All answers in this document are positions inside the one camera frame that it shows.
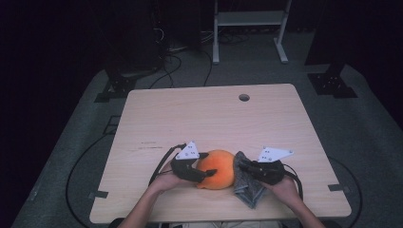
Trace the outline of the grey tape strip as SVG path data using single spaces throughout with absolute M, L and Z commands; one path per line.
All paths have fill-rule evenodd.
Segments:
M 351 189 L 348 186 L 342 184 L 329 184 L 328 188 L 331 192 L 342 191 L 345 194 L 351 192 Z
M 106 199 L 107 196 L 108 196 L 108 192 L 97 190 L 95 192 L 90 192 L 87 197 L 90 200 L 95 200 L 96 198 Z

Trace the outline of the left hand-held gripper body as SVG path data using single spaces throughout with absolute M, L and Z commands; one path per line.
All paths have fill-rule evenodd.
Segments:
M 199 160 L 200 152 L 194 142 L 188 143 L 171 161 L 173 173 L 180 179 L 200 183 L 206 176 L 205 172 L 193 167 Z

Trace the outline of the black stand base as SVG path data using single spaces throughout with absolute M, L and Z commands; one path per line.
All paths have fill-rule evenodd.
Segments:
M 95 103 L 107 103 L 111 99 L 126 98 L 133 90 L 137 81 L 154 74 L 157 67 L 134 67 L 124 64 L 109 64 L 105 68 L 107 82 L 102 92 L 96 98 Z
M 341 78 L 343 62 L 331 63 L 325 72 L 309 73 L 308 79 L 317 95 L 332 95 L 337 99 L 356 98 L 354 90 Z

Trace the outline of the orange plush toy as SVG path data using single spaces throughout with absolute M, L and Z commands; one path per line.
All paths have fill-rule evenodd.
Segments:
M 200 189 L 221 190 L 231 186 L 235 181 L 234 172 L 235 156 L 225 150 L 212 150 L 208 156 L 198 161 L 197 168 L 201 171 L 216 169 L 217 172 L 212 177 L 205 178 L 197 184 Z

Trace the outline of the grey fuzzy cloth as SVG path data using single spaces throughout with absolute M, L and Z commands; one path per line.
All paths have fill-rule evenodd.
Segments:
M 243 161 L 250 162 L 244 153 L 239 151 L 235 155 L 233 163 L 235 175 L 233 192 L 245 205 L 255 209 L 265 191 L 265 187 L 252 176 L 252 173 L 244 172 L 240 169 L 240 163 Z

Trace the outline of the person's left hand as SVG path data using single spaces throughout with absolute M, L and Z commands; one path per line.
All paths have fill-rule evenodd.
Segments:
M 161 194 L 165 191 L 171 190 L 183 184 L 188 184 L 189 180 L 178 178 L 172 171 L 170 163 L 167 163 L 162 173 L 159 174 L 154 181 L 148 186 L 148 190 Z

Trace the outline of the person's right hand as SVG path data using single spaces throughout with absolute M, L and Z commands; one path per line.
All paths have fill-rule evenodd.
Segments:
M 284 177 L 279 183 L 274 185 L 265 182 L 262 182 L 261 185 L 269 189 L 279 201 L 287 206 L 292 206 L 300 201 L 296 184 L 290 177 Z

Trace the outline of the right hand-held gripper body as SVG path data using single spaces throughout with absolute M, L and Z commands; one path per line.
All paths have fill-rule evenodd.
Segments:
M 252 161 L 258 169 L 257 179 L 270 185 L 282 181 L 285 176 L 282 159 L 294 154 L 292 150 L 264 146 L 256 161 Z

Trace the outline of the white metal stand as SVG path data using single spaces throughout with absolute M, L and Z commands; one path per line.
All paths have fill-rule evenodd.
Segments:
M 280 62 L 282 64 L 287 64 L 289 60 L 283 48 L 282 40 L 288 22 L 292 1 L 293 0 L 286 0 L 285 8 L 282 10 L 221 12 L 219 11 L 218 0 L 215 0 L 212 63 L 217 65 L 220 62 L 219 28 L 279 26 L 279 33 L 278 36 L 274 38 L 274 44 Z

